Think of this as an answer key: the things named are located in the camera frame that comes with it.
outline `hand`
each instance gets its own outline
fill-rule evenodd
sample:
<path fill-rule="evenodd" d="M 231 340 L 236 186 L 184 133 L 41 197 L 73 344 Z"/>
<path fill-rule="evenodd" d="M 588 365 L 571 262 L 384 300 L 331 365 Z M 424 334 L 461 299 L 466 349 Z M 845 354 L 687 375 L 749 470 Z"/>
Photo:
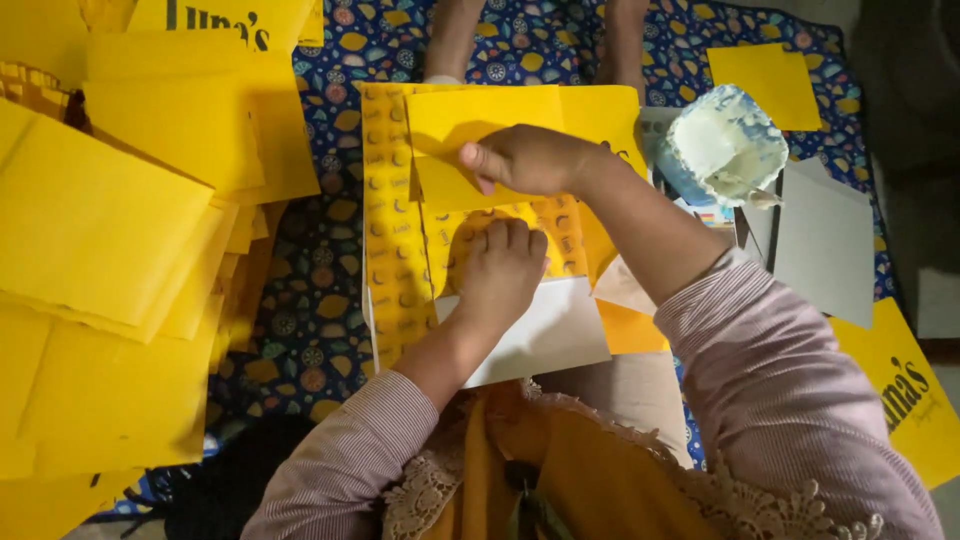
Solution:
<path fill-rule="evenodd" d="M 493 184 L 531 195 L 579 196 L 584 177 L 610 152 L 599 144 L 544 128 L 517 124 L 460 149 L 460 162 L 476 175 L 485 195 Z"/>
<path fill-rule="evenodd" d="M 479 338 L 481 348 L 492 350 L 530 307 L 548 263 L 546 248 L 546 234 L 520 219 L 498 219 L 475 240 L 451 318 Z"/>

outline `glue container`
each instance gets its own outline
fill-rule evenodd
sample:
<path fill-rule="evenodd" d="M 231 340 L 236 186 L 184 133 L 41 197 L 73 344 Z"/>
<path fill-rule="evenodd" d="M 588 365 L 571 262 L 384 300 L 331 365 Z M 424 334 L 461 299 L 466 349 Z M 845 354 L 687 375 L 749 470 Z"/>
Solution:
<path fill-rule="evenodd" d="M 721 85 L 697 98 L 657 146 L 657 168 L 694 207 L 740 207 L 786 164 L 789 150 L 773 120 L 742 89 Z"/>

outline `blue patterned cloth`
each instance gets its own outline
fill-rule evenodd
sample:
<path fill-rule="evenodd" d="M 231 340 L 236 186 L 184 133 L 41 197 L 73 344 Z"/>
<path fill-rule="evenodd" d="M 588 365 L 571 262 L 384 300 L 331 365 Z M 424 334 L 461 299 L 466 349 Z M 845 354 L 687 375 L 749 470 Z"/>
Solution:
<path fill-rule="evenodd" d="M 360 311 L 363 183 L 357 85 L 419 81 L 434 10 L 421 0 L 324 3 L 325 46 L 299 48 L 292 62 L 323 195 L 292 202 L 280 224 L 254 332 L 258 353 L 231 353 L 210 378 L 209 454 L 263 414 L 298 413 L 320 421 L 372 375 L 370 331 Z M 474 36 L 468 82 L 589 83 L 603 54 L 602 12 L 597 0 L 488 0 Z M 804 53 L 824 128 L 786 134 L 791 156 L 816 157 L 834 179 L 871 195 L 875 295 L 893 295 L 857 115 L 860 88 L 845 67 L 840 31 L 775 10 L 654 0 L 644 35 L 646 97 L 655 106 L 683 107 L 712 87 L 708 47 L 781 42 Z M 678 359 L 675 363 L 679 379 L 683 369 Z M 685 403 L 684 410 L 687 447 L 704 468 L 697 424 Z M 147 486 L 141 481 L 133 490 L 146 492 Z M 143 510 L 123 500 L 112 512 Z"/>

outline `mustard yellow fabric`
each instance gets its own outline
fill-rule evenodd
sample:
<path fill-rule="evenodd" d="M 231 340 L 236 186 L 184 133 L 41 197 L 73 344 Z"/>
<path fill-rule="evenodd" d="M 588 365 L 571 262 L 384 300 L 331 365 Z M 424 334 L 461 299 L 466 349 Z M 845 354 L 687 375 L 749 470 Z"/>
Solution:
<path fill-rule="evenodd" d="M 504 537 L 517 498 L 508 459 L 540 467 L 537 492 L 577 540 L 720 538 L 648 449 L 581 412 L 524 399 L 515 381 L 481 390 L 464 445 L 463 484 L 426 540 Z"/>

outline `leg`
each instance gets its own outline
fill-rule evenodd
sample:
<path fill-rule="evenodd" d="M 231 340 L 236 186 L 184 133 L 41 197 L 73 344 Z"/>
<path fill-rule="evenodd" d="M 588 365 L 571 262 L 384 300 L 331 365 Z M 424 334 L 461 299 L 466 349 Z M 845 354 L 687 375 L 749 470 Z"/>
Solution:
<path fill-rule="evenodd" d="M 604 14 L 606 53 L 597 70 L 598 85 L 633 86 L 644 102 L 643 17 L 650 0 L 608 0 Z"/>
<path fill-rule="evenodd" d="M 693 467 L 686 451 L 684 402 L 669 352 L 615 355 L 609 362 L 535 377 L 544 392 L 560 392 L 612 413 L 617 424 L 639 431 L 660 430 L 660 441 L 685 469 Z"/>
<path fill-rule="evenodd" d="M 426 82 L 457 84 L 464 81 L 473 54 L 473 35 L 486 0 L 438 0 L 433 32 L 426 48 Z"/>

